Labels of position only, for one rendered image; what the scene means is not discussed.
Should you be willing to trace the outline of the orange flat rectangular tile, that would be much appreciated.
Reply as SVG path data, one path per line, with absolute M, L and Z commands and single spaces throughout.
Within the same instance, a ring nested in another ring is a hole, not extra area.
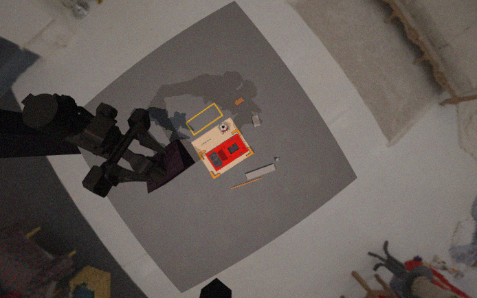
M 238 106 L 240 103 L 242 103 L 244 100 L 243 98 L 239 98 L 237 101 L 235 101 L 235 105 Z

